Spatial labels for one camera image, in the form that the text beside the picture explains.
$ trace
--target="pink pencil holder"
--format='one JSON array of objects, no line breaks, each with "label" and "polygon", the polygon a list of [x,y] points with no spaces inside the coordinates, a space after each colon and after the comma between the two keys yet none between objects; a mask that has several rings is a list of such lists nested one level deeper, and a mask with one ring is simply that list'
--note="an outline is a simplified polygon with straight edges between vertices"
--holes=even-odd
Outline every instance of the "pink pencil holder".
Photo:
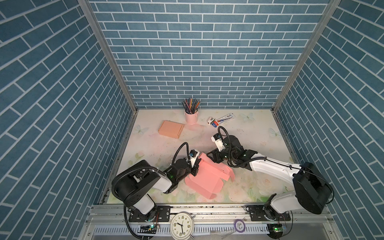
[{"label": "pink pencil holder", "polygon": [[185,121],[188,123],[188,124],[195,124],[197,123],[197,116],[199,115],[199,112],[195,112],[194,114],[188,114],[186,112],[184,112],[184,115],[185,115]]}]

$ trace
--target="bunch of pencils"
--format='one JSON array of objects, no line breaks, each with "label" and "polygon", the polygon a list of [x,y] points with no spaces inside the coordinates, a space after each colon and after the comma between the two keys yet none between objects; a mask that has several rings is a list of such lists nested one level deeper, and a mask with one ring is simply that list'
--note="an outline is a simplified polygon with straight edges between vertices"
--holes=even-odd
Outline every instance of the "bunch of pencils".
[{"label": "bunch of pencils", "polygon": [[196,99],[193,100],[192,98],[186,98],[184,101],[182,101],[182,104],[186,113],[194,114],[197,112],[197,107],[199,106],[200,101]]}]

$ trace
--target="blue brick wall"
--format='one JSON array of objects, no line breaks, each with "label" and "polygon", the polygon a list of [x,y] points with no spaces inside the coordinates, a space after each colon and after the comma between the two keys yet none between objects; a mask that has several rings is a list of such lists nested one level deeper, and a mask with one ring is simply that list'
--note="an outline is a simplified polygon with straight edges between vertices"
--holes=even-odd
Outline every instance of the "blue brick wall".
[{"label": "blue brick wall", "polygon": [[132,111],[76,0],[0,1],[0,239],[72,239]]},{"label": "blue brick wall", "polygon": [[140,108],[271,108],[327,3],[91,0]]},{"label": "blue brick wall", "polygon": [[342,0],[278,116],[345,239],[384,239],[384,1]]}]

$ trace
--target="tabletop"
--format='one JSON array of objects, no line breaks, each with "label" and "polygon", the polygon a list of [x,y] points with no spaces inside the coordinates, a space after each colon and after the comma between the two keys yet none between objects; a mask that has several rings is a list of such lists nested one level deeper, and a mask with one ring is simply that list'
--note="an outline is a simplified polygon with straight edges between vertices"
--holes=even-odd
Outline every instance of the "tabletop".
[{"label": "tabletop", "polygon": [[[233,113],[235,118],[223,124],[223,127],[230,135],[239,139],[244,149],[258,151],[273,159],[293,162],[270,110],[200,109],[198,122],[189,125],[186,124],[184,110],[144,109],[138,112],[118,174],[143,159],[150,165],[165,170],[183,142],[188,142],[190,150],[197,149],[204,153],[212,151],[216,145],[211,137],[217,133],[217,128],[208,125],[207,120],[209,117],[218,119],[229,113]],[[164,120],[185,124],[179,139],[158,133]],[[186,156],[185,147],[178,156]],[[186,186],[184,180],[170,194],[151,189],[149,195],[156,203],[265,202],[273,193],[280,194],[294,189],[293,185],[265,173],[243,168],[235,168],[233,171],[235,181],[224,181],[223,189],[212,200]],[[107,203],[121,202],[111,194]]]}]

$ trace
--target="round clock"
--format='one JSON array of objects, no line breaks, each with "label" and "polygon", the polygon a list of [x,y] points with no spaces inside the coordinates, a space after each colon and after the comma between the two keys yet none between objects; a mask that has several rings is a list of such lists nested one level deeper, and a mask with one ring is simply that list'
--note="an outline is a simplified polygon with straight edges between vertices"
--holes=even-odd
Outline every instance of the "round clock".
[{"label": "round clock", "polygon": [[187,240],[193,233],[193,229],[193,219],[186,212],[179,212],[170,222],[170,233],[176,240]]}]

